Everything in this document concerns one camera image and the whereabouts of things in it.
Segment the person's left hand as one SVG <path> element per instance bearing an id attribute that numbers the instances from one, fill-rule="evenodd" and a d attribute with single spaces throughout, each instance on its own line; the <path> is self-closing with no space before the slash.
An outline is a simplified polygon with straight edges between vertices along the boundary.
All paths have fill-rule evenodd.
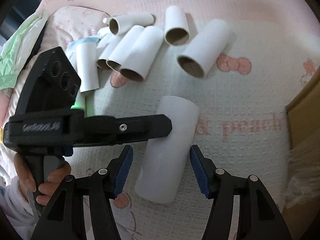
<path id="1" fill-rule="evenodd" d="M 43 206 L 48 204 L 51 196 L 54 194 L 63 178 L 71 174 L 71 166 L 68 162 L 64 161 L 58 169 L 48 175 L 47 182 L 36 186 L 33 175 L 19 153 L 16 153 L 14 156 L 14 165 L 20 181 L 20 192 L 23 194 L 24 198 L 28 198 L 28 190 L 31 192 L 39 190 L 41 194 L 37 196 L 36 201 Z"/>

